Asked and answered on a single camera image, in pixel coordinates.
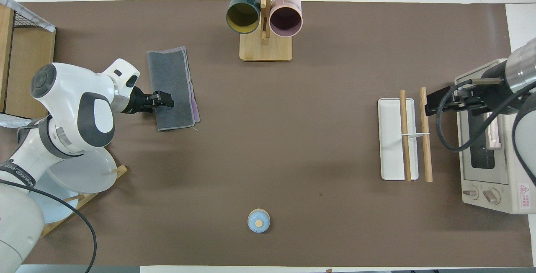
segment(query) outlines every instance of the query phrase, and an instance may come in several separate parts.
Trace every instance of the wooden base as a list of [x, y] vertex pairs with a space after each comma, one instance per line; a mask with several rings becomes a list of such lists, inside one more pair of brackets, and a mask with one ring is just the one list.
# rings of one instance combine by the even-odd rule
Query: wooden base
[[[127, 168], [126, 166], [124, 165], [121, 165], [119, 166], [118, 168], [116, 168], [115, 170], [113, 170], [114, 172], [117, 172], [117, 179], [119, 179], [120, 176], [122, 176], [124, 173], [127, 172]], [[99, 193], [93, 193], [91, 195], [85, 195], [85, 194], [79, 194], [73, 198], [76, 198], [78, 197], [79, 200], [78, 200], [78, 204], [76, 205], [76, 209], [77, 210], [80, 210], [80, 208], [82, 206], [84, 206], [87, 202], [89, 202], [91, 199], [93, 199], [96, 195], [98, 195]], [[73, 200], [73, 198], [67, 198], [65, 199], [64, 201], [67, 202], [67, 201], [71, 201]], [[58, 227], [59, 224], [63, 223], [63, 221], [65, 221], [66, 219], [70, 218], [74, 213], [72, 213], [70, 216], [67, 216], [67, 218], [65, 219], [62, 219], [62, 220], [59, 220], [59, 221], [56, 221], [54, 223], [49, 223], [49, 224], [45, 224], [44, 225], [44, 229], [41, 233], [41, 237], [44, 237], [45, 235], [47, 235], [50, 231], [52, 231], [54, 228]]]
[[240, 59], [248, 62], [287, 62], [292, 59], [292, 38], [271, 34], [262, 40], [262, 27], [240, 35]]

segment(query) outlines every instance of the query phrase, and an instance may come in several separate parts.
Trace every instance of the white tray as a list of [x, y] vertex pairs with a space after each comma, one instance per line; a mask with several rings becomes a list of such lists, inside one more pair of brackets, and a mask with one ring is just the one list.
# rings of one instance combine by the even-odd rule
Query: white tray
[[[415, 103], [406, 98], [407, 131], [415, 134]], [[400, 126], [400, 99], [378, 100], [379, 158], [381, 177], [384, 180], [404, 180], [404, 156], [402, 155], [402, 127]], [[411, 179], [419, 178], [417, 138], [409, 137]]]

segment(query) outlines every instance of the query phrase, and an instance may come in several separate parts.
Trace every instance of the metal cylinder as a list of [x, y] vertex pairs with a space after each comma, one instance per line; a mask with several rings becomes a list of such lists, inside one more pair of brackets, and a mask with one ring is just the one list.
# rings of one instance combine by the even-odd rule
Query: metal cylinder
[[505, 70], [506, 81], [513, 93], [536, 81], [536, 38], [508, 57]]

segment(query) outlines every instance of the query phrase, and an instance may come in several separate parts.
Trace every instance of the brown mat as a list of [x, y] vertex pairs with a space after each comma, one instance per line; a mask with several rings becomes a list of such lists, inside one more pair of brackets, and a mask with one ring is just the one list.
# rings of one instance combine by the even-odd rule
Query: brown mat
[[[55, 61], [101, 72], [122, 57], [143, 91], [146, 51], [188, 50], [199, 132], [116, 116], [109, 149], [130, 172], [83, 208], [98, 265], [532, 265], [527, 216], [462, 203], [458, 157], [433, 128], [433, 183], [379, 171], [377, 100], [400, 89], [418, 100], [420, 86], [507, 57], [503, 5], [306, 2], [289, 63], [240, 61], [227, 5], [25, 4], [58, 28]], [[15, 133], [0, 136], [6, 158]], [[255, 208], [270, 213], [266, 234], [247, 229]], [[91, 247], [73, 217], [26, 262], [83, 264]]]

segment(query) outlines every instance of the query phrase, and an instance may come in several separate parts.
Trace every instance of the oven knob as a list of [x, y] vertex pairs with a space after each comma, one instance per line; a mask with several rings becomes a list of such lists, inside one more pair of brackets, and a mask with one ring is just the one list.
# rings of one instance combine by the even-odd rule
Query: oven knob
[[471, 186], [471, 188], [467, 191], [462, 191], [466, 196], [473, 197], [473, 199], [478, 199], [478, 189], [475, 186]]
[[466, 195], [466, 196], [471, 196], [471, 197], [477, 195], [477, 191], [463, 191], [462, 193], [463, 193], [464, 195]]
[[498, 204], [501, 203], [501, 194], [497, 189], [492, 189], [490, 191], [483, 191], [484, 197], [486, 197], [486, 200], [492, 204]]

